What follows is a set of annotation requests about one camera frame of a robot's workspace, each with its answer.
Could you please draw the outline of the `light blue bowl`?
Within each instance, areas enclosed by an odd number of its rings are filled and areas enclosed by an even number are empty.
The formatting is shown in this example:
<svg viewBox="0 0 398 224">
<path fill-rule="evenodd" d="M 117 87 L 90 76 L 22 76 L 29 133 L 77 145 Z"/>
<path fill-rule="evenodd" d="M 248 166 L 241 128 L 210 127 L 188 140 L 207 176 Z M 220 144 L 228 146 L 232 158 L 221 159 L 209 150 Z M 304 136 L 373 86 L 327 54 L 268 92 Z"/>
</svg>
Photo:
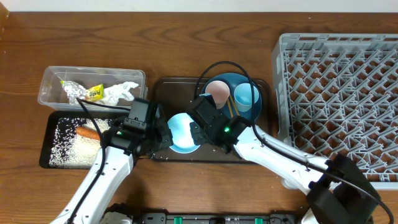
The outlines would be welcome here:
<svg viewBox="0 0 398 224">
<path fill-rule="evenodd" d="M 167 124 L 172 133 L 173 145 L 171 150 L 179 154 L 189 154 L 196 151 L 199 145 L 193 142 L 192 134 L 190 131 L 190 123 L 193 120 L 186 113 L 179 113 L 172 116 Z"/>
</svg>

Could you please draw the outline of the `wooden chopstick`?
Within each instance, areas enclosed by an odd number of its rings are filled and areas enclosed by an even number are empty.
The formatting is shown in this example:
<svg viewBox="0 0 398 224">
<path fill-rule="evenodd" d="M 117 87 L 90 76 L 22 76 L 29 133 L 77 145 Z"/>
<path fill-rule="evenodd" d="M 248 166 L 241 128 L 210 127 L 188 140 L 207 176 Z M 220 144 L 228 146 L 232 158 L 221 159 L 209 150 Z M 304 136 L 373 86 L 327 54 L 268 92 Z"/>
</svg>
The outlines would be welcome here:
<svg viewBox="0 0 398 224">
<path fill-rule="evenodd" d="M 234 108 L 234 111 L 235 111 L 236 115 L 239 116 L 239 115 L 240 115 L 240 114 L 239 114 L 239 111 L 238 111 L 238 109 L 237 109 L 237 107 L 236 107 L 236 105 L 235 105 L 234 99 L 233 99 L 233 97 L 231 96 L 231 94 L 229 95 L 229 100 L 230 100 L 230 102 L 231 102 L 231 104 L 232 104 L 232 107 Z"/>
<path fill-rule="evenodd" d="M 230 117 L 233 118 L 234 114 L 233 114 L 233 110 L 232 110 L 232 107 L 231 107 L 231 103 L 230 103 L 229 100 L 227 100 L 226 102 L 227 102 L 227 105 L 228 105 Z"/>
</svg>

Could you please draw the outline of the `pink cup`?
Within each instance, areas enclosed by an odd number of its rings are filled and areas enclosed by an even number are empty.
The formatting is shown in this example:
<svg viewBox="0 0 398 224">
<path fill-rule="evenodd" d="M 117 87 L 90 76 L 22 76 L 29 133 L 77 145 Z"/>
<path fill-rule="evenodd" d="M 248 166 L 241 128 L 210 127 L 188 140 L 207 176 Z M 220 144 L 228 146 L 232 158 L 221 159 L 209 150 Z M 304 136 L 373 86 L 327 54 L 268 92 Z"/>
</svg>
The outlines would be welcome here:
<svg viewBox="0 0 398 224">
<path fill-rule="evenodd" d="M 216 108 L 221 109 L 229 98 L 230 90 L 229 86 L 225 82 L 215 80 L 206 86 L 205 93 L 209 93 L 213 97 Z"/>
</svg>

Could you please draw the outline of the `white tissue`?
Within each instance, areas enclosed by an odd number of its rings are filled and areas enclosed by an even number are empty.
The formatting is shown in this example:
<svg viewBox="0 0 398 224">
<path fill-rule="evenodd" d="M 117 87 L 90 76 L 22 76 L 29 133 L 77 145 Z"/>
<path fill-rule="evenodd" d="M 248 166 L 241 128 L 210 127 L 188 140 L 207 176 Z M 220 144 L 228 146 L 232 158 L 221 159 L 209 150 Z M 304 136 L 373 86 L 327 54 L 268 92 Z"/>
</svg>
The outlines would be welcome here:
<svg viewBox="0 0 398 224">
<path fill-rule="evenodd" d="M 103 98 L 97 103 L 101 105 L 116 106 L 119 100 L 133 101 L 134 96 L 130 93 L 130 89 L 138 87 L 139 84 L 135 82 L 124 82 L 111 87 L 105 88 Z"/>
</svg>

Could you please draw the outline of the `orange carrot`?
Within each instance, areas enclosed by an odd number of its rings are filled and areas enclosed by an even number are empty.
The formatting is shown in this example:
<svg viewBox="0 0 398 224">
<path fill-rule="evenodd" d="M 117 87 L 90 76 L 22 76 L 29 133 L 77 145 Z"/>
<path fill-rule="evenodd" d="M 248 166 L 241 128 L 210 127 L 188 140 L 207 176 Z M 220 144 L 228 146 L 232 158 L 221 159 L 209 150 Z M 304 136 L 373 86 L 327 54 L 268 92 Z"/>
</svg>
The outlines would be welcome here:
<svg viewBox="0 0 398 224">
<path fill-rule="evenodd" d="M 100 140 L 100 136 L 99 136 L 99 134 L 96 131 L 94 131 L 93 129 L 90 129 L 90 128 L 86 128 L 84 126 L 77 127 L 75 129 L 75 132 L 78 135 L 83 136 L 85 138 L 94 139 L 94 140 L 97 140 L 97 141 Z"/>
</svg>

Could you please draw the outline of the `foil and green wrapper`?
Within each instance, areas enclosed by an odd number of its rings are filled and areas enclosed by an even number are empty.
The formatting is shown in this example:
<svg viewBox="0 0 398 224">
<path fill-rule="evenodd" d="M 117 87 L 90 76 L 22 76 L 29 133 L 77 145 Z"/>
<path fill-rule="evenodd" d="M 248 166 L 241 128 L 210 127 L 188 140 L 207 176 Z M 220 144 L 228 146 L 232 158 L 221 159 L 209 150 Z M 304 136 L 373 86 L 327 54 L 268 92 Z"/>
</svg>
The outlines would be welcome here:
<svg viewBox="0 0 398 224">
<path fill-rule="evenodd" d="M 86 101 L 98 101 L 104 97 L 103 84 L 86 89 L 82 85 L 73 81 L 60 81 L 63 90 L 66 92 L 68 101 L 71 105 L 77 105 L 77 98 Z"/>
</svg>

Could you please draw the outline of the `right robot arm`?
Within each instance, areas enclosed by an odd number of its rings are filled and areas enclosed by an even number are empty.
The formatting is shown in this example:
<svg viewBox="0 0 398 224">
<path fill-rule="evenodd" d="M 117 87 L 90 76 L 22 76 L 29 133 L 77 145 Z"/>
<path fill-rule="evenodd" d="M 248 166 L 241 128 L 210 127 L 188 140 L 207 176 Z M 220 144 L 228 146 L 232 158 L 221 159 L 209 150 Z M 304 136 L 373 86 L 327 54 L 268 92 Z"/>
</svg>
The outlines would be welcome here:
<svg viewBox="0 0 398 224">
<path fill-rule="evenodd" d="M 301 190 L 309 204 L 302 223 L 367 223 L 381 198 L 356 164 L 346 156 L 304 153 L 265 133 L 241 116 L 228 118 L 209 94 L 187 108 L 195 144 L 209 143 L 225 153 L 273 171 L 285 185 Z"/>
</svg>

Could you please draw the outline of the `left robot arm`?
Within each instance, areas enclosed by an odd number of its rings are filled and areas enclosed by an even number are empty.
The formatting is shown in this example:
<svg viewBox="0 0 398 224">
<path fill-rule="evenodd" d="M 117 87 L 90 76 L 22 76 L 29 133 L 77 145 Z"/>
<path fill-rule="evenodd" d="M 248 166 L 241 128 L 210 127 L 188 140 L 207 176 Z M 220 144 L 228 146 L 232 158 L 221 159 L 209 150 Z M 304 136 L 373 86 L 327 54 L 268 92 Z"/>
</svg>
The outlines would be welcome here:
<svg viewBox="0 0 398 224">
<path fill-rule="evenodd" d="M 86 108 L 86 101 L 78 102 L 96 128 L 100 149 L 87 176 L 53 223 L 99 223 L 115 191 L 140 157 L 173 144 L 172 133 L 160 117 L 157 103 L 134 99 L 128 114 L 102 132 Z"/>
</svg>

